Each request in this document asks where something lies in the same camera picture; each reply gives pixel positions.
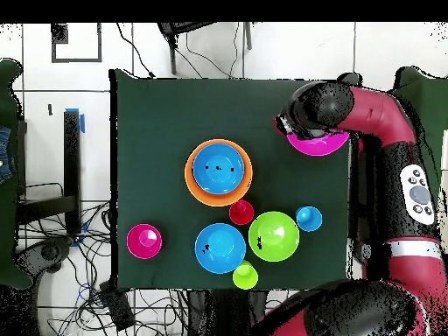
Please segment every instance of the robot control buttons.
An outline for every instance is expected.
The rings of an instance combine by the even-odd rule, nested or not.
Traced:
[[[417,164],[404,167],[400,173],[400,180],[408,215],[414,221],[427,226],[433,224],[435,221],[434,208],[431,204],[431,194],[422,167]]]
[[[428,205],[431,201],[431,194],[424,186],[415,185],[410,188],[409,196],[414,200],[417,204],[420,205]]]
[[[420,214],[423,211],[423,209],[420,205],[414,205],[413,208],[414,208],[414,211],[418,214]]]

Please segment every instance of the power strip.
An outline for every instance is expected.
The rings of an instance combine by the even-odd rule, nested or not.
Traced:
[[[110,289],[109,281],[101,283],[100,289],[100,299],[108,307],[116,330],[121,331],[132,327],[136,323],[136,318],[130,308],[126,292]]]

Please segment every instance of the blue bowl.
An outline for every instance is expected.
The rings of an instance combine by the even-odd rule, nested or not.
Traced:
[[[322,225],[322,213],[313,206],[300,207],[296,211],[296,222],[305,232],[314,232]]]
[[[242,156],[228,144],[209,144],[194,158],[192,175],[198,186],[208,193],[232,192],[244,175]]]
[[[246,255],[246,242],[235,227],[216,223],[202,229],[194,252],[202,268],[221,275],[240,266]]]

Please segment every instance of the chair leg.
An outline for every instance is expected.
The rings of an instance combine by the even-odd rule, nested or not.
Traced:
[[[252,35],[250,34],[250,22],[244,22],[244,26],[246,29],[246,40],[248,41],[248,49],[252,49]]]
[[[171,73],[176,74],[176,50],[170,45]]]

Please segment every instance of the orange bowl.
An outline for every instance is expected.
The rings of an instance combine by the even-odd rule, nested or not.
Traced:
[[[231,147],[236,149],[242,157],[242,162],[244,163],[244,175],[242,176],[241,183],[232,192],[226,194],[211,194],[204,191],[201,187],[199,187],[198,184],[196,183],[196,180],[194,180],[193,160],[199,153],[199,151],[202,150],[204,147],[207,147],[209,144],[230,145]],[[229,140],[226,139],[207,140],[206,142],[198,145],[194,149],[194,151],[190,154],[189,158],[186,160],[184,173],[185,173],[186,186],[190,191],[190,193],[195,197],[196,200],[210,207],[226,207],[242,199],[242,196],[246,194],[246,192],[250,187],[250,183],[252,182],[252,176],[253,176],[252,164],[250,163],[250,159],[246,151],[238,144],[230,142]]]

